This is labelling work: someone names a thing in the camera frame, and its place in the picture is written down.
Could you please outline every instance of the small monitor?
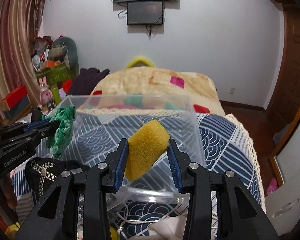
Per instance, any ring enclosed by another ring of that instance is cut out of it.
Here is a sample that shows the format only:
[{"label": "small monitor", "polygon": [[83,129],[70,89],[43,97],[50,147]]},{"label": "small monitor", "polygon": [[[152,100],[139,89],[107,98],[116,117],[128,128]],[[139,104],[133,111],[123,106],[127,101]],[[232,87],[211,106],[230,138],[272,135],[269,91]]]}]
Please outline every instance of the small monitor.
[{"label": "small monitor", "polygon": [[128,2],[128,25],[162,25],[163,1]]}]

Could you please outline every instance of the red box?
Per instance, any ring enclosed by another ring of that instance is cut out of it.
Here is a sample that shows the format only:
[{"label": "red box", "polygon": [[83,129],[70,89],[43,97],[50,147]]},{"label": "red box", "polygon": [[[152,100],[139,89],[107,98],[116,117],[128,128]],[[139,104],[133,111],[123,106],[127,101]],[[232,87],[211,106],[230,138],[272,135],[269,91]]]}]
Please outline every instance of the red box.
[{"label": "red box", "polygon": [[0,101],[2,111],[10,111],[27,94],[28,92],[25,85],[17,87]]}]

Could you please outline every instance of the red cloth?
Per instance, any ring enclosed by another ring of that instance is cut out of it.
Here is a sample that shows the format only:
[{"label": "red cloth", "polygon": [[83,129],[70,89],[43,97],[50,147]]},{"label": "red cloth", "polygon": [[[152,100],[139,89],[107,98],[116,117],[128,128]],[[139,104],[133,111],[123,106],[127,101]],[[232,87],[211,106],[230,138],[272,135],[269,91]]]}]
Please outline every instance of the red cloth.
[{"label": "red cloth", "polygon": [[62,89],[67,94],[69,92],[71,86],[72,86],[72,80],[69,79],[69,80],[63,82]]},{"label": "red cloth", "polygon": [[197,113],[209,114],[210,110],[204,106],[193,105],[194,111]]},{"label": "red cloth", "polygon": [[94,91],[93,95],[102,95],[102,90]]}]

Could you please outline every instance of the orange box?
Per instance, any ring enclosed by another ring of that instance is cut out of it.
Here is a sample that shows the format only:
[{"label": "orange box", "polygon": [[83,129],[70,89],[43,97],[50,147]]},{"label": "orange box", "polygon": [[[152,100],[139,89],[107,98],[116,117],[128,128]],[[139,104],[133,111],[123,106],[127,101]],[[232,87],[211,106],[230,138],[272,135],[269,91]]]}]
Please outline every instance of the orange box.
[{"label": "orange box", "polygon": [[53,60],[46,60],[45,62],[43,62],[40,66],[40,70],[43,70],[45,68],[50,68],[50,67],[54,67],[56,65],[58,65],[59,63]]}]

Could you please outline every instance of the brown floor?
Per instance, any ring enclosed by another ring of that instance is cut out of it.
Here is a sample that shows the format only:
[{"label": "brown floor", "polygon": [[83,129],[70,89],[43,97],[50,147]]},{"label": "brown floor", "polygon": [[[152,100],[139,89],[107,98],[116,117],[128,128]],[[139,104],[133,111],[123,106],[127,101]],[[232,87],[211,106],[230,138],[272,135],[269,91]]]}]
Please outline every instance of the brown floor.
[{"label": "brown floor", "polygon": [[226,114],[233,114],[248,131],[253,139],[253,145],[257,152],[260,164],[260,173],[264,190],[268,187],[270,180],[274,178],[273,170],[267,159],[275,148],[272,137],[275,134],[274,128],[262,111],[230,106],[222,106]]}]

